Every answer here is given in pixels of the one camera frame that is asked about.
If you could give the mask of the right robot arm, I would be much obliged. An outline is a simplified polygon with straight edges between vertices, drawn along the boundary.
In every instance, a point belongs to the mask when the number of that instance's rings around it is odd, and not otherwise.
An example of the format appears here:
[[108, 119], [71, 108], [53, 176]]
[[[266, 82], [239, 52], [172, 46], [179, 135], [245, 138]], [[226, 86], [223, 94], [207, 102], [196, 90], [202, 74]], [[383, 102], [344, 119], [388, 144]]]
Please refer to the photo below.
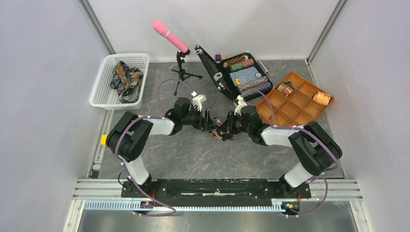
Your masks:
[[299, 162], [279, 179], [279, 191], [285, 197], [292, 197], [302, 184], [335, 169], [342, 157], [340, 146], [317, 122], [291, 127], [269, 125], [262, 122], [254, 106], [242, 107], [239, 114], [230, 112], [220, 129], [230, 135], [247, 133], [258, 145], [294, 150]]

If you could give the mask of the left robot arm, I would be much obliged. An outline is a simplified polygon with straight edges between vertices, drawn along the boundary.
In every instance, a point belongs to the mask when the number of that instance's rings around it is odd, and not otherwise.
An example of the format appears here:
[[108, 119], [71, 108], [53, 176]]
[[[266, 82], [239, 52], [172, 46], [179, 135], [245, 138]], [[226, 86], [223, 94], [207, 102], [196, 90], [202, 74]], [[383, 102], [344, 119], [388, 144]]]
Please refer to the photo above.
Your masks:
[[150, 136], [175, 135], [183, 126], [214, 134], [221, 121], [211, 117], [210, 110], [200, 108], [201, 100], [180, 97], [164, 116], [141, 116], [127, 111], [109, 132], [105, 144], [120, 161], [127, 180], [140, 197], [152, 191], [152, 176], [146, 169], [142, 152]]

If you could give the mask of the white plastic basket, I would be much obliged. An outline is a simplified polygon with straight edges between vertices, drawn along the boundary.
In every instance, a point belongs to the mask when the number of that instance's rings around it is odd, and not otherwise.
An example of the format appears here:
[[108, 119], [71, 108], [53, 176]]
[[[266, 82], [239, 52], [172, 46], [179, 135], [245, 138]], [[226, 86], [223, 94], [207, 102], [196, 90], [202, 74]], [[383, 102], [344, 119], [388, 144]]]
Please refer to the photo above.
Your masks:
[[[113, 80], [114, 68], [118, 62], [124, 62], [130, 68], [137, 68], [142, 72], [139, 89], [126, 96], [129, 103], [121, 103], [116, 89], [110, 87]], [[122, 53], [108, 55], [103, 60], [94, 82], [89, 104], [105, 110], [137, 110], [141, 108], [150, 56], [146, 53]]]

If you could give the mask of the black floral tie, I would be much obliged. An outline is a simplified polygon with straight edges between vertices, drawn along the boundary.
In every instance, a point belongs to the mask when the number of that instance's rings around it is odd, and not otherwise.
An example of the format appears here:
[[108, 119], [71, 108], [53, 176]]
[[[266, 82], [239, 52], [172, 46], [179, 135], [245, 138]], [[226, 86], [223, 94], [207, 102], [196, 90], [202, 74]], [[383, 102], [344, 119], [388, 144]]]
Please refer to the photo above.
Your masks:
[[213, 138], [221, 140], [223, 142], [228, 142], [234, 140], [234, 137], [231, 134], [228, 134], [226, 132], [223, 132], [219, 129], [219, 126], [222, 125], [222, 122], [218, 118], [213, 118], [212, 119], [213, 124], [217, 127], [216, 129], [211, 130], [210, 134], [212, 135]]

